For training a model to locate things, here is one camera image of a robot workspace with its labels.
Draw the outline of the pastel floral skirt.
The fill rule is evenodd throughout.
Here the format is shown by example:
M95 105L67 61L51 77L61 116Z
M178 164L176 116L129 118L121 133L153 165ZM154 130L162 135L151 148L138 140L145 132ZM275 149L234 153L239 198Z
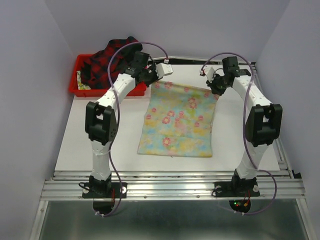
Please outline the pastel floral skirt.
M211 157L212 124L218 99L209 89L170 81L154 83L138 154Z

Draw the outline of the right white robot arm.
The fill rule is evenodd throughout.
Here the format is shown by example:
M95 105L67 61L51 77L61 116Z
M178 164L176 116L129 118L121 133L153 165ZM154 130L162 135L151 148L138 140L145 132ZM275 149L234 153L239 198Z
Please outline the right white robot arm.
M223 75L213 69L204 72L206 84L215 95L222 96L232 88L244 101L242 137L244 153L231 181L216 181L212 191L218 198L258 197L257 174L267 148L280 135L283 108L268 100L254 83L253 73L241 69L238 59L229 56L222 60Z

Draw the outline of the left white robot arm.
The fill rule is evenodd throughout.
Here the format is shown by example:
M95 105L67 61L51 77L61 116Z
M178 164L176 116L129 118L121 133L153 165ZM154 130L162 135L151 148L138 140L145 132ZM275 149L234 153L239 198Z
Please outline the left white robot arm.
M88 102L85 108L85 132L92 147L92 171L89 181L80 183L85 199L105 198L112 192L110 169L110 147L118 133L116 113L122 100L139 83L149 84L158 80L156 65L148 66L150 55L141 51L123 67L113 86L95 102Z

